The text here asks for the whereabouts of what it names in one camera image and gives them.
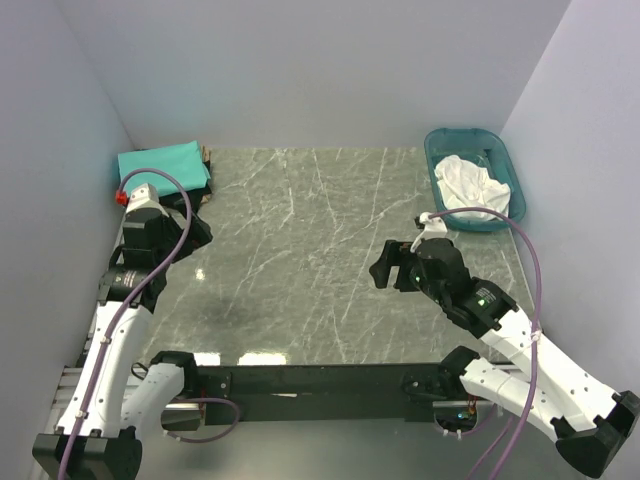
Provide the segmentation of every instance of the table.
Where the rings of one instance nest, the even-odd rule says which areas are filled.
[[[389,238],[435,211],[424,151],[214,149],[212,243],[173,265],[142,348],[202,364],[438,362],[458,345],[497,354],[420,293],[377,290]],[[531,297],[510,231],[449,232],[472,275]]]

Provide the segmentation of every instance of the white wall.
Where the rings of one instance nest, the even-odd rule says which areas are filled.
[[[636,393],[639,24],[637,0],[574,0],[502,132],[542,263],[543,326],[602,381]],[[638,478],[638,451],[636,431],[607,478]]]
[[[57,0],[137,146],[500,131],[569,0]]]
[[[86,336],[131,144],[52,1],[2,2],[0,63],[0,465],[17,480]]]

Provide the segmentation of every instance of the white towel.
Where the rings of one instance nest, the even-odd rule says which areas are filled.
[[[509,215],[511,190],[489,178],[486,168],[461,159],[458,155],[443,158],[435,169],[438,187],[447,209],[485,207]],[[454,214],[464,220],[493,220],[495,216],[482,212]]]

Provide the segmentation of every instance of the teal folded cloth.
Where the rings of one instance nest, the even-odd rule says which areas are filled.
[[[200,145],[196,141],[118,155],[121,179],[133,170],[144,167],[157,168],[168,173],[187,191],[204,187],[211,178],[209,170],[202,163]],[[156,187],[158,195],[161,197],[178,192],[173,183],[160,175],[139,173],[125,185],[127,195],[130,195],[133,189],[144,183],[150,183]]]

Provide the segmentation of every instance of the teal basket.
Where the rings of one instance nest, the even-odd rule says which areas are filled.
[[[442,201],[442,194],[438,187],[435,168],[438,162],[449,155],[458,155],[464,160],[469,160],[479,167],[485,167],[489,177],[506,183],[511,189],[509,201],[509,218],[519,222],[527,211],[527,204],[518,182],[516,172],[513,170],[507,148],[497,135],[479,128],[449,129],[440,128],[434,130],[424,140],[424,151],[427,155],[431,188],[436,199],[436,207],[439,212],[446,210]],[[508,228],[509,225],[502,220],[461,220],[452,215],[443,217],[448,227],[456,230],[469,230],[474,232],[495,232]]]

